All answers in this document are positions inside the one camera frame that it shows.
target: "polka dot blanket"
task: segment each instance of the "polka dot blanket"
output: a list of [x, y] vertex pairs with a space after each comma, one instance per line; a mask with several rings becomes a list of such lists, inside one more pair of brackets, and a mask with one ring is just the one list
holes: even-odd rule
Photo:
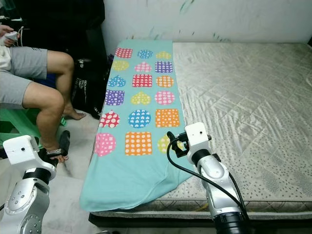
[[[172, 53], [171, 41], [125, 40], [118, 45], [80, 196], [84, 210], [131, 209], [190, 177], [166, 156], [167, 132], [184, 132]], [[193, 168], [173, 151], [171, 157]]]

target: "bed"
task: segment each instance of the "bed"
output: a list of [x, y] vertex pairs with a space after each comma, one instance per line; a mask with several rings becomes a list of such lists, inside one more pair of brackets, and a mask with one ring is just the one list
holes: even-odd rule
[[[236, 179], [250, 218], [311, 219], [312, 49], [174, 43], [174, 63], [185, 124], [205, 123], [212, 149]], [[201, 182], [191, 177], [152, 202], [91, 212], [89, 220], [99, 225], [116, 218], [205, 220], [210, 215]]]

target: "person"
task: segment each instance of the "person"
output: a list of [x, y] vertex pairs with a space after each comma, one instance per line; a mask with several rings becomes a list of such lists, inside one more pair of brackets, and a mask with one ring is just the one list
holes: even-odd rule
[[[0, 24], [0, 37], [14, 31]], [[37, 127], [41, 143], [49, 152], [59, 148], [56, 138], [62, 115], [79, 120], [70, 100], [74, 61], [63, 52], [31, 47], [13, 47], [14, 41], [6, 39], [0, 46], [0, 108], [38, 108]], [[48, 73], [57, 75], [56, 88], [32, 82], [28, 78], [46, 79]], [[64, 157], [57, 157], [59, 162]]]

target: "green plastic chair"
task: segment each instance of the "green plastic chair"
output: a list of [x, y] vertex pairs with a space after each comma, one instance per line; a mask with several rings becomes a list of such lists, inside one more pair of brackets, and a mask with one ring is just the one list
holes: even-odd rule
[[[2, 146], [5, 140], [23, 135], [32, 135], [40, 138], [40, 133], [36, 126], [38, 113], [38, 109], [0, 109], [0, 146]], [[66, 125], [66, 120], [63, 117], [61, 124], [63, 126]]]

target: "white wall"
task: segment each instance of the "white wall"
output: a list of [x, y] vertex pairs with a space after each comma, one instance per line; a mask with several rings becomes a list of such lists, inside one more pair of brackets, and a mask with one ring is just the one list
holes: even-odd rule
[[312, 0], [104, 0], [107, 53], [123, 39], [308, 42]]

